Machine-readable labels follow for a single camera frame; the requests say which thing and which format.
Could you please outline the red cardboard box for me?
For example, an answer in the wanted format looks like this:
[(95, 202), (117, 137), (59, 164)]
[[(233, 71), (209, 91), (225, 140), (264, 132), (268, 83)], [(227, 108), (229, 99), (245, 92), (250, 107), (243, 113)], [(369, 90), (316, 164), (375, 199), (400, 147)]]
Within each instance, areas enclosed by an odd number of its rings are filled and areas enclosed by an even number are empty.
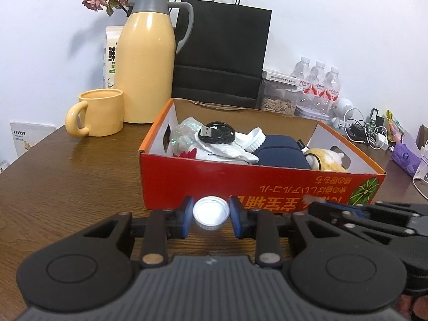
[[(340, 151), (350, 164), (339, 172), (297, 167), (280, 161), (278, 154), (270, 157), (270, 165), (179, 156), (173, 153), (170, 136), (188, 117), (201, 123), (225, 122), (238, 133), (261, 128), (266, 136), (287, 136), (309, 148)], [(304, 195), (354, 205), (371, 201), (386, 177), (373, 159), (325, 123), (186, 99), (170, 99), (161, 110), (139, 148), (139, 168), (144, 206), (150, 210), (176, 208), (185, 196), (237, 196), (246, 208), (278, 213), (301, 210)]]

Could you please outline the purple tissue pack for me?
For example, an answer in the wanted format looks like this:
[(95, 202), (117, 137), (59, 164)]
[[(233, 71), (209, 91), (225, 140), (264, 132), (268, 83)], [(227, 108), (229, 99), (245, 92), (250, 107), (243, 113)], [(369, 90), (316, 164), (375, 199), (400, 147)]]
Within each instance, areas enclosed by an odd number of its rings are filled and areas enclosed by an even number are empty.
[(413, 153), (404, 143), (395, 144), (391, 158), (392, 161), (412, 177), (415, 176), (422, 161), (421, 157)]

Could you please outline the water bottle right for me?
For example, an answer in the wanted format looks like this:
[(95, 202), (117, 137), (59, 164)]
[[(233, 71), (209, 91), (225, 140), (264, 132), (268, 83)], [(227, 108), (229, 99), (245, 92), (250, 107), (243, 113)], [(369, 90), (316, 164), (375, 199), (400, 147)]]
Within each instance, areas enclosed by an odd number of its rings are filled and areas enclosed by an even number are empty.
[(339, 98), (339, 92), (341, 89), (338, 68), (332, 67), (331, 70), (326, 73), (324, 78), (324, 89), (324, 97), (328, 101), (326, 113), (331, 114), (334, 105), (337, 103), (337, 100)]

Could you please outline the water bottle middle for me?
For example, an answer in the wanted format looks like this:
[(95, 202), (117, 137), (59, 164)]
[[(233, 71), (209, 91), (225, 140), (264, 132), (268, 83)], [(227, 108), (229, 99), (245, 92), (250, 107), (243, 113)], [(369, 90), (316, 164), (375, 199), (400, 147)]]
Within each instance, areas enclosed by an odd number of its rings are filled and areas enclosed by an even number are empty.
[(322, 111), (324, 109), (324, 79), (325, 79), (325, 64), (323, 62), (316, 62), (316, 65), (312, 67), (309, 76), (307, 77), (308, 82), (311, 83), (310, 93), (313, 97), (312, 106), (314, 109)]

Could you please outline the clear plastic bag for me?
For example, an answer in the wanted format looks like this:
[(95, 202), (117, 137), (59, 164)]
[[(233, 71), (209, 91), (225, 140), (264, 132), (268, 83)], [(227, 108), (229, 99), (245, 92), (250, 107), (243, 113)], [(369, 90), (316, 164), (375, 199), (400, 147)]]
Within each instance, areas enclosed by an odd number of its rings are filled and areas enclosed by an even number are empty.
[(189, 152), (193, 146), (196, 130), (193, 125), (180, 124), (170, 133), (170, 145), (172, 153), (179, 155), (182, 152)]

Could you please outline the white round puck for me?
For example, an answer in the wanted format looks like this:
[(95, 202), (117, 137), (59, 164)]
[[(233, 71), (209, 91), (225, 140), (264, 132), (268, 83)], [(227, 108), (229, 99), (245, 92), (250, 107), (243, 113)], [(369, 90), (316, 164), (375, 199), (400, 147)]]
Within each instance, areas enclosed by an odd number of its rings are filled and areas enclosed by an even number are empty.
[(242, 148), (250, 153), (253, 153), (265, 142), (266, 135), (260, 127), (252, 129), (248, 134), (243, 137)]

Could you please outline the white wall panel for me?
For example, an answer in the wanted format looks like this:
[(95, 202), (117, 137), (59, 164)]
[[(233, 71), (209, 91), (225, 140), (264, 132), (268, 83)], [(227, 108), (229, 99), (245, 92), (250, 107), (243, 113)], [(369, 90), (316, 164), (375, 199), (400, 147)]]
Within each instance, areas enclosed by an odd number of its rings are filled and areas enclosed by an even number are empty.
[(10, 128), (18, 157), (21, 157), (38, 142), (56, 131), (54, 125), (43, 125), (38, 123), (11, 122)]

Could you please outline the milk carton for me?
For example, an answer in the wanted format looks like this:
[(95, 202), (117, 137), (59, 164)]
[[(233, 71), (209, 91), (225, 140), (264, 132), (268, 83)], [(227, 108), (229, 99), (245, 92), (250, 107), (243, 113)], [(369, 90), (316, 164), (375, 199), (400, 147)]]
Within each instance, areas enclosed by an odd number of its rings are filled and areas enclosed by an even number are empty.
[(117, 42), (122, 32), (122, 26), (107, 26), (105, 31), (105, 46), (103, 53), (103, 82), (104, 87), (114, 88)]

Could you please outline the navy blue pouch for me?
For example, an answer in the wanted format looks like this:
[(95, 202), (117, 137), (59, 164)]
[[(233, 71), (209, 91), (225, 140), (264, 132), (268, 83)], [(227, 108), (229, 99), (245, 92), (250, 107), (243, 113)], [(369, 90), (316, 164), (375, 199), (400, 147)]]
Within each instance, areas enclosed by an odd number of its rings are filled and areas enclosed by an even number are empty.
[(253, 154), (262, 166), (311, 169), (298, 143), (290, 136), (267, 135), (265, 142)]

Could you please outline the clear snack container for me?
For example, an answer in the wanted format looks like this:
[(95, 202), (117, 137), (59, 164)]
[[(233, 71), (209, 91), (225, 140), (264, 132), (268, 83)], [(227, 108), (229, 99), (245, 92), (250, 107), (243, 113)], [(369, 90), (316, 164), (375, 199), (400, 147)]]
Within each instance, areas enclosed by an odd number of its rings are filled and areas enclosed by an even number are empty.
[(263, 70), (258, 103), (260, 109), (293, 115), (297, 106), (300, 81), (272, 70)]

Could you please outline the black paper bag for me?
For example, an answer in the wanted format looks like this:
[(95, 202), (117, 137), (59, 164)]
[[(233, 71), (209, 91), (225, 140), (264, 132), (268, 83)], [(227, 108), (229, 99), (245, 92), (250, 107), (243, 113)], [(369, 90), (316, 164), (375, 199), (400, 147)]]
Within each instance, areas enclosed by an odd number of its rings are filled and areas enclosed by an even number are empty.
[(175, 57), (172, 96), (254, 108), (263, 73), (271, 10), (189, 0), (192, 33)]

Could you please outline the yellow ceramic mug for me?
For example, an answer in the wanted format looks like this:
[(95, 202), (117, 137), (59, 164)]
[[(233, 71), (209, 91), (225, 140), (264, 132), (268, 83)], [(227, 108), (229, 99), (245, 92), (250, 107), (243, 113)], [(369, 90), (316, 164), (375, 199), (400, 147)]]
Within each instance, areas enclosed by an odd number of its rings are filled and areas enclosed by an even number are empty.
[(119, 89), (96, 89), (83, 92), (78, 103), (69, 108), (65, 129), (75, 138), (104, 137), (123, 129), (124, 99)]

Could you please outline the water bottle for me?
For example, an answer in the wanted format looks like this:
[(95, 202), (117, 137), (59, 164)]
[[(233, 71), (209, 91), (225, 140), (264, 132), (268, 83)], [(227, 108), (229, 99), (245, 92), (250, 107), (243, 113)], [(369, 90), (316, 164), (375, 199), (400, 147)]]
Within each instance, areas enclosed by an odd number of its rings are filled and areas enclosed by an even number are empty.
[(310, 93), (313, 97), (312, 106), (314, 109), (322, 111), (324, 109), (324, 79), (325, 79), (325, 64), (323, 62), (316, 62), (316, 65), (312, 67), (309, 76), (307, 77), (308, 82), (311, 83)]
[(300, 92), (298, 104), (301, 107), (309, 107), (311, 103), (311, 98), (308, 93), (311, 83), (307, 81), (307, 77), (309, 76), (311, 70), (310, 62), (311, 60), (309, 58), (302, 56), (291, 73), (291, 76), (299, 81), (297, 85), (297, 89)]
[(339, 98), (339, 92), (341, 89), (338, 68), (332, 67), (331, 70), (326, 73), (324, 78), (324, 89), (324, 97), (328, 101), (326, 113), (331, 114), (334, 105), (337, 103), (337, 100)]

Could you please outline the white cloth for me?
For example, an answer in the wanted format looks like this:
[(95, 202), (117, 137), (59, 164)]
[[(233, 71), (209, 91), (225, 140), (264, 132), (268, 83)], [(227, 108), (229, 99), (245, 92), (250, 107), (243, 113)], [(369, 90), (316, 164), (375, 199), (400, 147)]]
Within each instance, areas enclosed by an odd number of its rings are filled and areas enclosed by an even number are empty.
[(246, 134), (235, 131), (228, 123), (215, 121), (204, 125), (193, 117), (188, 117), (180, 124), (195, 127), (195, 142), (189, 152), (173, 154), (174, 156), (229, 164), (255, 165), (258, 163), (256, 155), (242, 148), (243, 137)]

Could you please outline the yellow thermos jug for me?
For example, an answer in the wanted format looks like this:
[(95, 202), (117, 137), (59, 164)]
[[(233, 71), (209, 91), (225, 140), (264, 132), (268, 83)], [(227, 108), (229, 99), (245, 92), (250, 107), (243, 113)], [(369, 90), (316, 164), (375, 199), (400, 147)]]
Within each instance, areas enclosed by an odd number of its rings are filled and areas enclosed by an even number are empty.
[[(184, 37), (175, 39), (170, 9), (185, 9)], [(135, 0), (117, 42), (115, 88), (123, 92), (124, 121), (153, 123), (172, 94), (175, 56), (188, 41), (194, 10), (188, 2)]]

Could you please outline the water bottle left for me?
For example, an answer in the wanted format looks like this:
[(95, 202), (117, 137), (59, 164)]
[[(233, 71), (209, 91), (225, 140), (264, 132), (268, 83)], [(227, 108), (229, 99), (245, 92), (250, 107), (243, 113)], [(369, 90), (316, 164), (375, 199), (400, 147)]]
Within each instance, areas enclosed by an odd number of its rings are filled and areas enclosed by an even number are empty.
[(311, 70), (310, 62), (311, 60), (309, 58), (302, 56), (291, 73), (291, 76), (299, 81), (297, 85), (297, 89), (300, 92), (298, 104), (301, 107), (309, 107), (311, 103), (311, 98), (308, 93), (311, 83), (307, 81), (307, 77), (309, 76)]

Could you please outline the white bottle cap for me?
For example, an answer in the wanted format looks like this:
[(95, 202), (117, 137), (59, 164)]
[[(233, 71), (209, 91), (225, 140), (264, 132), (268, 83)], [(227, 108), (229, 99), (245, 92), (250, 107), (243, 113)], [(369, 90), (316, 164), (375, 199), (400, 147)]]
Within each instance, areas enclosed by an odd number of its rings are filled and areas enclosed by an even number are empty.
[(194, 220), (203, 230), (218, 230), (228, 220), (229, 215), (228, 203), (217, 196), (200, 198), (193, 206)]

